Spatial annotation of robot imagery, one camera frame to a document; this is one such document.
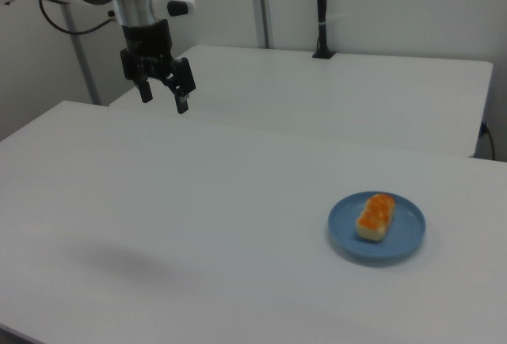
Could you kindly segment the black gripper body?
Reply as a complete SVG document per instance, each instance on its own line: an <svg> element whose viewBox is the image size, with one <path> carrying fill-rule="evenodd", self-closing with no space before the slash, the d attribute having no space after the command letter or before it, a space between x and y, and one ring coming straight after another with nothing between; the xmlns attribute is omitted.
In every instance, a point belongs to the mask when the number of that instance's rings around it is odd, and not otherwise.
<svg viewBox="0 0 507 344"><path fill-rule="evenodd" d="M126 79L141 83L172 75L172 39L167 20L141 27L122 27L127 47L120 52Z"/></svg>

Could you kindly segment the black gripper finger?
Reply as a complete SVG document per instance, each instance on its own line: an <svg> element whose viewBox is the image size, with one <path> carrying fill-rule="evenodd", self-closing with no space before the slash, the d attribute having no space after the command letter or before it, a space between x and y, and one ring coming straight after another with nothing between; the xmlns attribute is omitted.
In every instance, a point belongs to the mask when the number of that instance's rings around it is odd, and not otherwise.
<svg viewBox="0 0 507 344"><path fill-rule="evenodd" d="M192 69L187 58L166 60L162 66L162 83L174 95L175 105L179 114L189 110L188 98L196 89Z"/></svg>
<svg viewBox="0 0 507 344"><path fill-rule="evenodd" d="M139 90L139 94L143 103L148 103L153 99L148 79L149 74L147 73L146 68L144 65L139 63L136 66L135 71L135 84Z"/></svg>

